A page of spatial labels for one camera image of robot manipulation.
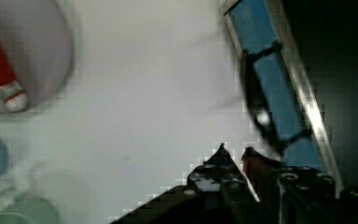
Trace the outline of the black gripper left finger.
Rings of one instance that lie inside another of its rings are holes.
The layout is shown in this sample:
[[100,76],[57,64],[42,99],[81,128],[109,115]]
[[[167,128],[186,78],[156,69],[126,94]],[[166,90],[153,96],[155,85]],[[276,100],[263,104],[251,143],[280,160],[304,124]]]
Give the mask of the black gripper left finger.
[[186,178],[111,224],[236,224],[234,203],[253,203],[254,195],[231,155],[221,145]]

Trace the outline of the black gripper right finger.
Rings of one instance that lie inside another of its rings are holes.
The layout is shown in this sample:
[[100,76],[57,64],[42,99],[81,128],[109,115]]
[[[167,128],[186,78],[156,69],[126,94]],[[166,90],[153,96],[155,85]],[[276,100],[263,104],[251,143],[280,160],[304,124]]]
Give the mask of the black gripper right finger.
[[286,165],[251,147],[241,160],[258,199],[279,224],[358,224],[358,187],[339,190],[331,175]]

